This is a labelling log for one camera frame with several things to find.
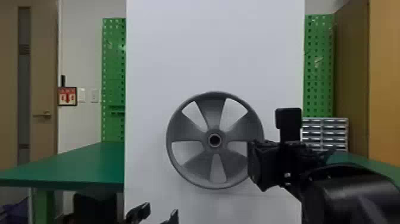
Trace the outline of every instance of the wall outlet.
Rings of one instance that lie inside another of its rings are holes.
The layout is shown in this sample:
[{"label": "wall outlet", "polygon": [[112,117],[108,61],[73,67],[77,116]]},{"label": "wall outlet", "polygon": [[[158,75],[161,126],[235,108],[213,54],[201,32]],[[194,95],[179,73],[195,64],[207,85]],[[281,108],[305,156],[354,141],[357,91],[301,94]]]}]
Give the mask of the wall outlet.
[{"label": "wall outlet", "polygon": [[85,88],[78,88],[78,102],[86,101],[86,90]]},{"label": "wall outlet", "polygon": [[91,89],[90,90],[90,101],[91,102],[99,102],[99,89]]}]

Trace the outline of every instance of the wheel rim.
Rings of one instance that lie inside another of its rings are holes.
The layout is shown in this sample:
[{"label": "wheel rim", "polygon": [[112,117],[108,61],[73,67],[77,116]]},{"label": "wheel rim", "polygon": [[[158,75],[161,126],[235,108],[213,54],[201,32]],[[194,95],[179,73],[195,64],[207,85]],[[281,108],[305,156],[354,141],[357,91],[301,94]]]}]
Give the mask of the wheel rim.
[{"label": "wheel rim", "polygon": [[[221,130],[221,117],[227,99],[242,105],[247,112],[228,130]],[[184,113],[183,109],[195,102],[205,120],[207,130],[203,131]],[[167,129],[166,146],[168,156],[177,172],[190,183],[206,189],[230,188],[247,177],[247,157],[230,150],[229,142],[262,141],[264,131],[255,111],[240,98],[225,92],[207,92],[196,95],[183,104],[173,114]],[[173,152],[174,142],[201,142],[203,150],[184,164],[179,164]],[[211,180],[211,166],[214,156],[219,155],[224,182]]]}]

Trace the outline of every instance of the white panel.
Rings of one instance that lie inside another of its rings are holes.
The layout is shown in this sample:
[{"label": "white panel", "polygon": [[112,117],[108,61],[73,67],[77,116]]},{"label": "white panel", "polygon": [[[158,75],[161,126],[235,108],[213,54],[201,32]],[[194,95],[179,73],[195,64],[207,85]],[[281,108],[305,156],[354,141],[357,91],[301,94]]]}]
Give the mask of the white panel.
[{"label": "white panel", "polygon": [[304,0],[130,0],[127,35],[125,212],[149,201],[146,223],[172,209],[190,224],[300,223],[300,204],[282,189],[186,182],[168,159],[165,131],[184,100],[225,91],[278,140],[275,109],[302,107]]}]

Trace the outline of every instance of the red sign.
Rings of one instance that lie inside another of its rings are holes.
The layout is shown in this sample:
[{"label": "red sign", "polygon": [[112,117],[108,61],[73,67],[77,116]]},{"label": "red sign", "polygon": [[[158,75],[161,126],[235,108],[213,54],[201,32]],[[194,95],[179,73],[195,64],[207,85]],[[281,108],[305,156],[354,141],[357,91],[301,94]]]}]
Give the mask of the red sign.
[{"label": "red sign", "polygon": [[76,106],[76,87],[58,87],[58,105]]}]

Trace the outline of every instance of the door handle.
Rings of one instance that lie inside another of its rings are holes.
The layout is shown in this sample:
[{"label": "door handle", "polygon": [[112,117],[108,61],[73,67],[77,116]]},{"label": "door handle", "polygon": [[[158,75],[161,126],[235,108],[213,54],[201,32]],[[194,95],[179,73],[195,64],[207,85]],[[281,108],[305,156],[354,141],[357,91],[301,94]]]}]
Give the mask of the door handle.
[{"label": "door handle", "polygon": [[44,118],[50,118],[51,113],[48,110],[43,111],[42,114],[34,114],[33,117],[44,117]]}]

